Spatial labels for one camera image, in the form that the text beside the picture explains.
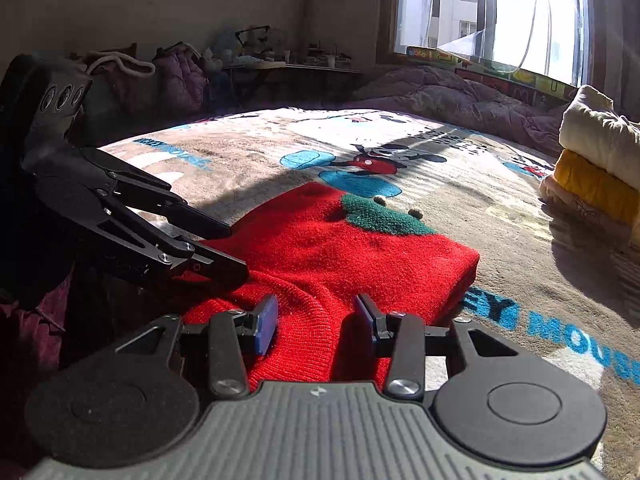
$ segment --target folded red sweater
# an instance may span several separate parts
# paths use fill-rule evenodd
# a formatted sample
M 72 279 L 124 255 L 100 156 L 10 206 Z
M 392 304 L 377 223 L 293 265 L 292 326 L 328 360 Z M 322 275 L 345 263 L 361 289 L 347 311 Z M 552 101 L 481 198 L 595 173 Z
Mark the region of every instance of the folded red sweater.
M 382 312 L 434 323 L 458 304 L 479 259 L 412 216 L 316 183 L 251 211 L 230 238 L 206 243 L 246 261 L 250 278 L 191 309 L 186 322 L 231 307 L 251 310 L 267 293 L 278 297 L 278 329 L 268 355 L 252 365 L 252 387 L 263 379 L 380 380 L 385 365 L 376 373 L 358 354 L 354 296 L 365 292 Z

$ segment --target screw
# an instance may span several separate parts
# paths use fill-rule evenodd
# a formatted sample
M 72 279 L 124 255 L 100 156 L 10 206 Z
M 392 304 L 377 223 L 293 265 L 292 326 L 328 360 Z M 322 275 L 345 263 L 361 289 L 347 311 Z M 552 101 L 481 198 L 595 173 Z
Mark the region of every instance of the screw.
M 410 397 L 420 391 L 420 385 L 409 379 L 394 379 L 387 390 L 396 397 Z
M 240 381 L 236 381 L 235 379 L 220 379 L 219 381 L 216 381 L 214 389 L 216 393 L 226 396 L 234 396 L 241 394 L 244 391 L 244 386 Z

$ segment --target yellow cloth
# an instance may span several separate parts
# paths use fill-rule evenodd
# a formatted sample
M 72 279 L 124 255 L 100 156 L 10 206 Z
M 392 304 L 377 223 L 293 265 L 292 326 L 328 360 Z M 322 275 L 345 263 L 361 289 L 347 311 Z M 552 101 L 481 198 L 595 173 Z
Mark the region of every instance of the yellow cloth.
M 611 218 L 633 225 L 640 210 L 640 192 L 591 164 L 586 158 L 564 150 L 554 178 L 565 190 Z

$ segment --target folded white garment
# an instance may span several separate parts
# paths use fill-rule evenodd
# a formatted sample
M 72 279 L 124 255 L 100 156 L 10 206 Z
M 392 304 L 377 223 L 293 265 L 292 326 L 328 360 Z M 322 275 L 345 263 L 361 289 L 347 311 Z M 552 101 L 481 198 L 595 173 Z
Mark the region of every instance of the folded white garment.
M 578 90 L 560 126 L 562 147 L 640 190 L 640 124 L 619 116 L 595 88 Z

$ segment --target bed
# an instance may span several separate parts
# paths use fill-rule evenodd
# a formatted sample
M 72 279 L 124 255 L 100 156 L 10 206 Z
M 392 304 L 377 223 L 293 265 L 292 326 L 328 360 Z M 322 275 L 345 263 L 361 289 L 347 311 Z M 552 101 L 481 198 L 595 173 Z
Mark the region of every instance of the bed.
M 251 112 L 103 147 L 169 182 L 192 205 L 233 223 L 307 182 L 417 209 L 479 251 L 470 316 L 599 391 L 609 423 L 593 458 L 632 478 L 640 447 L 640 268 L 538 199 L 554 159 L 437 121 L 371 109 Z M 170 234 L 165 219 L 141 213 Z M 446 380 L 428 358 L 427 383 Z

